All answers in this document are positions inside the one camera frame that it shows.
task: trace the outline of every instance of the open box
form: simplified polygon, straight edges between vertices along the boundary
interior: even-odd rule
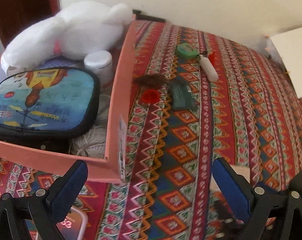
[[[136,31],[128,29],[116,68],[111,94],[104,159],[68,155],[0,141],[0,157],[35,170],[64,175],[75,160],[88,166],[88,180],[120,183],[124,178],[126,130],[129,115]]]

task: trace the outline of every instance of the wooden door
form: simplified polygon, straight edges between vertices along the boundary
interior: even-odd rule
[[[4,47],[28,26],[56,13],[52,12],[56,3],[57,0],[0,0],[0,38]]]

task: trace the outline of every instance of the bedspread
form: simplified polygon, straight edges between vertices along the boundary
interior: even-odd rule
[[[89,215],[85,239],[214,239],[221,223],[213,203],[222,196],[209,190],[212,161],[222,156],[250,167],[252,185],[285,189],[302,169],[302,99],[274,62],[241,44],[155,22],[138,21],[136,31],[134,76],[184,80],[198,108],[171,110],[166,87],[146,106],[132,86],[126,181],[86,184],[79,195]],[[216,83],[196,60],[175,56],[184,42],[215,52]],[[55,178],[18,166],[10,179],[13,168],[0,160],[0,195],[31,194]]]

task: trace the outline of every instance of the metal bolt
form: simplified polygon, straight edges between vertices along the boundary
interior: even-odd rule
[[[232,218],[228,218],[228,219],[224,220],[224,222],[225,222],[226,224],[229,224],[229,223],[231,223],[232,221],[233,221]]]
[[[9,199],[9,193],[5,193],[2,195],[2,200],[7,200]]]
[[[215,238],[221,238],[221,237],[224,237],[224,233],[217,233],[216,235],[215,235]]]
[[[294,197],[294,198],[299,198],[299,193],[298,192],[296,192],[296,191],[293,191],[293,192],[291,192],[291,195]]]
[[[41,197],[41,196],[44,196],[46,193],[46,190],[43,189],[43,188],[40,188],[38,189],[36,192],[35,192],[35,195],[38,196],[38,197]]]
[[[263,195],[264,194],[264,189],[262,187],[255,187],[255,192],[258,195]]]

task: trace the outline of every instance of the brown fur object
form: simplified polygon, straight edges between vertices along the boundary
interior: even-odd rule
[[[162,74],[152,74],[134,78],[133,82],[141,87],[160,89],[167,84],[168,80]]]

